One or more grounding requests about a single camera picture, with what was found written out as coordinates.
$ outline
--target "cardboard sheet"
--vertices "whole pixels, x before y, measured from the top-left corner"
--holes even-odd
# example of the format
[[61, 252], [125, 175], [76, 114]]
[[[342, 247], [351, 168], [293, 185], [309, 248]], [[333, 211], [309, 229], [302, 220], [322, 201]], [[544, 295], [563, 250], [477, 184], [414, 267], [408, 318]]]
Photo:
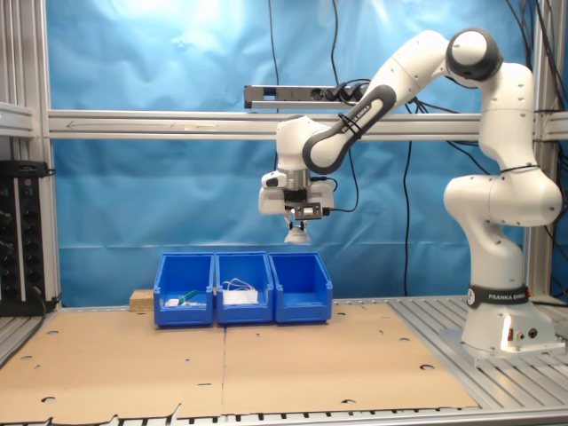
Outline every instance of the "cardboard sheet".
[[476, 405], [386, 304], [336, 306], [327, 325], [227, 329], [225, 414]]
[[221, 415], [224, 337], [156, 330], [152, 313], [61, 313], [0, 369], [0, 423], [167, 417], [178, 404]]
[[61, 313], [0, 369], [0, 423], [167, 417], [178, 405], [187, 418], [475, 402], [387, 305], [226, 336], [220, 327], [157, 330], [152, 313]]

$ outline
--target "blue backdrop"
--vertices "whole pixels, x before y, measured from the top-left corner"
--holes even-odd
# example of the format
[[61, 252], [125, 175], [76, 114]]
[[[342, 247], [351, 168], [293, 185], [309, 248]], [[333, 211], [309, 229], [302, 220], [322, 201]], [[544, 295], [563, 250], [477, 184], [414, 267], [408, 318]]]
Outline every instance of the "blue backdrop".
[[[467, 27], [492, 33], [506, 61], [523, 62], [518, 28], [494, 0], [338, 0], [341, 81], [372, 76], [408, 38]], [[243, 111], [243, 86], [275, 84], [268, 3], [261, 0], [48, 0], [51, 102], [56, 109]], [[273, 0], [280, 84], [334, 84], [331, 0]], [[441, 79], [420, 96], [476, 112], [477, 91]], [[126, 304], [150, 288], [166, 251], [317, 250], [335, 297], [400, 296], [407, 142], [359, 143], [355, 213], [311, 224], [312, 245], [282, 244], [280, 217], [256, 209], [274, 142], [55, 140], [63, 301]], [[491, 171], [495, 164], [468, 149]], [[469, 249], [446, 213], [454, 177], [478, 173], [444, 142], [417, 142], [408, 174], [411, 295], [464, 294]], [[337, 207], [355, 192], [348, 163]], [[522, 230], [510, 235], [522, 240]]]

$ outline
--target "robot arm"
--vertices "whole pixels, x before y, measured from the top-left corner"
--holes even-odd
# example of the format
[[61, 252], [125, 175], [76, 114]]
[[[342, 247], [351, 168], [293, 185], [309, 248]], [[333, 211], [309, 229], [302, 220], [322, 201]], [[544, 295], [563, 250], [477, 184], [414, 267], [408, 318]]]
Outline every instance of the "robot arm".
[[375, 122], [434, 79], [447, 75], [475, 87], [501, 63], [495, 41], [483, 30], [464, 30], [450, 42], [434, 31], [420, 33], [386, 61], [361, 101], [348, 114], [340, 114], [334, 125], [319, 124], [307, 116], [291, 117], [278, 125], [278, 168], [263, 177], [260, 212], [284, 215], [290, 231], [289, 215], [302, 221], [322, 218], [334, 207], [333, 190], [327, 182], [313, 183], [310, 171], [322, 175], [336, 171], [351, 145]]
[[337, 170], [350, 146], [377, 120], [442, 75], [482, 91], [479, 147], [501, 168], [497, 176], [452, 179], [444, 193], [447, 211], [466, 234], [471, 259], [462, 340], [492, 354], [563, 351], [551, 320], [529, 303], [523, 252], [501, 229], [548, 225], [562, 206], [558, 187], [533, 154], [533, 76], [522, 65], [503, 63], [483, 30], [466, 29], [449, 42], [432, 31], [419, 34], [387, 60], [361, 101], [331, 127], [306, 116], [281, 122], [278, 170], [263, 177], [260, 212], [283, 214], [290, 228], [287, 241], [306, 241], [305, 222], [296, 228], [289, 216], [305, 221], [333, 211], [331, 186], [312, 182], [309, 170]]

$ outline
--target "blue bin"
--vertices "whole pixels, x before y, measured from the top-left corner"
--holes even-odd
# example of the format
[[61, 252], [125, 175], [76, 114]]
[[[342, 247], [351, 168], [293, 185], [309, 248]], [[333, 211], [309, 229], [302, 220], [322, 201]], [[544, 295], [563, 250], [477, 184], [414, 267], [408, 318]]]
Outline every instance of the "blue bin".
[[331, 318], [333, 285], [318, 253], [269, 255], [276, 285], [276, 322], [313, 323]]
[[[274, 320], [272, 274], [264, 252], [217, 253], [217, 322], [257, 324]], [[233, 278], [258, 291], [258, 304], [223, 304], [223, 289]]]
[[[154, 322], [160, 327], [213, 324], [213, 253], [164, 253], [154, 283]], [[192, 290], [188, 302], [203, 306], [166, 306]]]

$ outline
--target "metal grating floor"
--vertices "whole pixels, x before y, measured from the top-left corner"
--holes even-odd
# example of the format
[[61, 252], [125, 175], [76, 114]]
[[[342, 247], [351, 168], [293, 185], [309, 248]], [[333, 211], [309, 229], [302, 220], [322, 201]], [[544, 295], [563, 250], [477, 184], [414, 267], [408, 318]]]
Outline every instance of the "metal grating floor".
[[[168, 426], [240, 423], [251, 426], [306, 423], [370, 424], [568, 424], [568, 355], [540, 355], [522, 359], [485, 360], [475, 368], [439, 336], [440, 330], [462, 328], [468, 306], [459, 296], [335, 300], [335, 304], [387, 303], [412, 327], [429, 349], [476, 400], [479, 407], [413, 411], [345, 411], [341, 413], [286, 413], [226, 415], [214, 418], [119, 420], [105, 426]], [[568, 327], [568, 309], [542, 306], [560, 327]], [[117, 311], [128, 307], [65, 309], [69, 312]], [[0, 360], [24, 339], [37, 319], [0, 319]]]

